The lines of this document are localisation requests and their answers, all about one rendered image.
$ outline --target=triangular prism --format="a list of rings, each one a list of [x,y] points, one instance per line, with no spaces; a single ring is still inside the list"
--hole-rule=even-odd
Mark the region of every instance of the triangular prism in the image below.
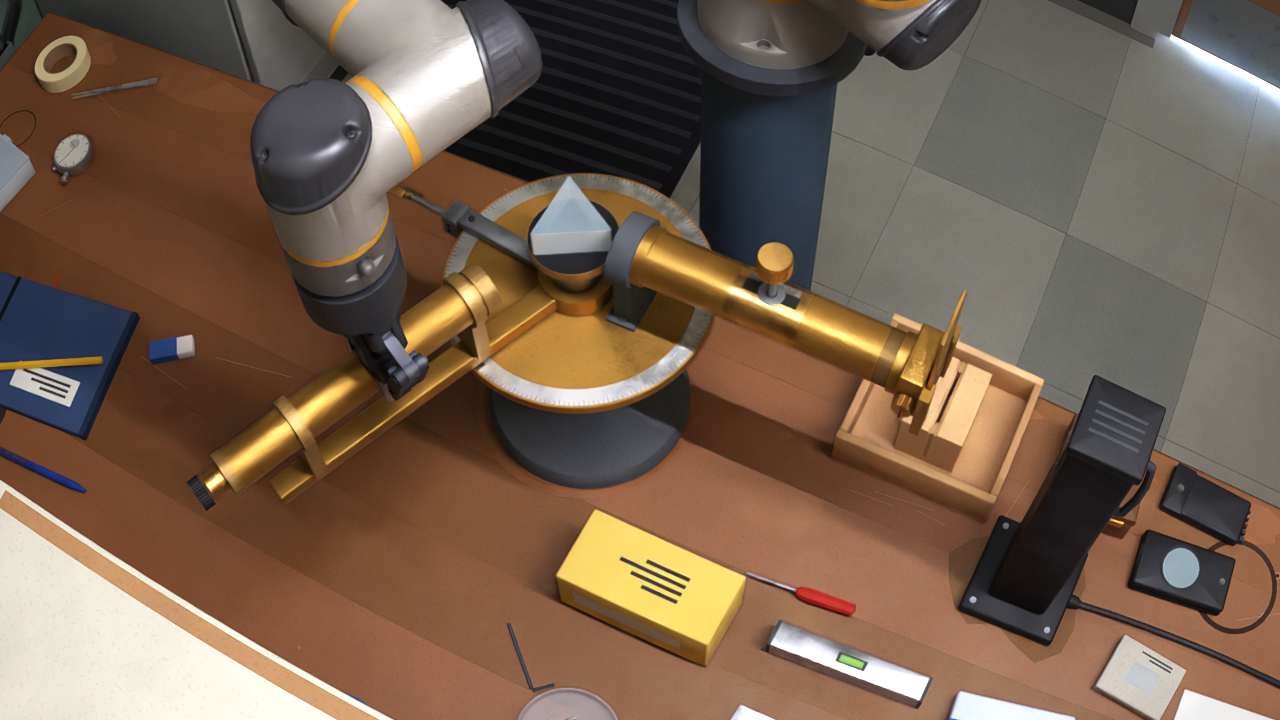
[[[613,233],[573,178],[564,178],[529,240],[534,255],[608,252]]]

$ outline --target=red screwdriver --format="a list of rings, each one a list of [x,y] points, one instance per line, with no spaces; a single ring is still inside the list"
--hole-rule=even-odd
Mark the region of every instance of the red screwdriver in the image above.
[[[840,612],[841,615],[852,615],[858,606],[852,602],[840,600],[838,597],[832,597],[824,592],[818,592],[813,588],[794,588],[791,585],[783,585],[782,583],[776,583],[768,578],[762,578],[755,573],[748,573],[748,578],[754,578],[762,583],[768,583],[776,588],[782,588],[785,591],[791,591],[796,593],[796,597],[808,602],[809,605],[817,605],[823,610],[831,610],[832,612]]]

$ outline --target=brass telescope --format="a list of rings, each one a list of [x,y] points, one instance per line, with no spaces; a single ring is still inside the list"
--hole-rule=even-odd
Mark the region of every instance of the brass telescope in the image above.
[[[630,263],[631,286],[705,310],[867,378],[893,392],[895,407],[913,414],[913,429],[919,429],[938,374],[957,342],[964,295],[945,332],[924,325],[919,334],[905,333],[813,292],[786,286],[792,258],[781,243],[760,249],[756,266],[751,268],[658,224],[639,240],[620,242],[627,227],[631,224],[618,231],[614,249],[628,252],[635,247],[631,258],[622,258]],[[620,288],[612,292],[616,300]],[[333,428],[379,393],[378,382],[356,354],[348,354],[289,397],[278,398],[271,411],[215,451],[210,456],[212,464],[191,478],[188,486],[209,509],[229,491],[243,493],[297,455],[270,480],[282,501],[292,502],[442,389],[518,341],[556,313],[558,305],[572,305],[564,302],[564,293],[559,296],[558,301],[534,284],[504,307],[489,274],[477,264],[467,265],[461,273],[448,275],[439,290],[402,316],[406,350],[425,356],[451,345],[431,360],[426,378],[404,397],[396,401],[378,397],[351,420]],[[461,342],[451,343],[454,337]],[[333,432],[324,439],[316,439],[330,428]]]

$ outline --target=blue pen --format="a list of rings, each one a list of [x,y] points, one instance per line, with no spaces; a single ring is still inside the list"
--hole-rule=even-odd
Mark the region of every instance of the blue pen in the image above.
[[[86,489],[79,483],[77,483],[76,480],[72,480],[69,478],[64,478],[64,477],[59,475],[58,473],[50,470],[49,468],[41,468],[40,465],[36,465],[31,460],[27,460],[26,457],[19,457],[19,456],[9,452],[8,450],[5,450],[3,447],[0,447],[0,457],[4,457],[4,459],[10,460],[13,462],[17,462],[18,465],[22,465],[23,468],[31,470],[32,473],[35,473],[37,475],[44,475],[44,477],[49,478],[50,480],[54,480],[55,483],[58,483],[58,484],[60,484],[63,487],[72,488],[76,492],[86,492]]]

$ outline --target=yellow box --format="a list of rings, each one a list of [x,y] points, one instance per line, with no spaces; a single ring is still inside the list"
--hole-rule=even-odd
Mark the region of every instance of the yellow box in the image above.
[[[556,583],[566,605],[708,665],[742,605],[746,577],[596,510]]]

